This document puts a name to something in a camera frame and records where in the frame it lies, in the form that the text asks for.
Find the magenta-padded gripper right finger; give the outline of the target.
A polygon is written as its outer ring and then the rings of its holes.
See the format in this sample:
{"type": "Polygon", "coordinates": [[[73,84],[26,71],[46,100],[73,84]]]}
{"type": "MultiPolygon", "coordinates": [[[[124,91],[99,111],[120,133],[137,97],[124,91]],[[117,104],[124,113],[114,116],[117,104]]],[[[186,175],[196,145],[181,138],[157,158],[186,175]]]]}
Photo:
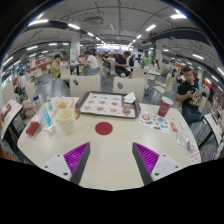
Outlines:
{"type": "Polygon", "coordinates": [[[182,169],[169,155],[159,155],[138,143],[133,143],[132,153],[144,185],[148,185],[182,169]]]}

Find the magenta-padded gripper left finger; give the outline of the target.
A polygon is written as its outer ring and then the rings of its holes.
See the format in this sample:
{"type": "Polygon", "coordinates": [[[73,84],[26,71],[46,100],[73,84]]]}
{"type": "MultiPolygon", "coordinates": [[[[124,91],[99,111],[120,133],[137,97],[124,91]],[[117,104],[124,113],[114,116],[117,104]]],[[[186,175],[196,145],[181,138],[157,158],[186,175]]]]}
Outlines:
{"type": "Polygon", "coordinates": [[[42,169],[72,183],[79,184],[90,154],[90,143],[84,143],[66,154],[56,154],[42,169]]]}

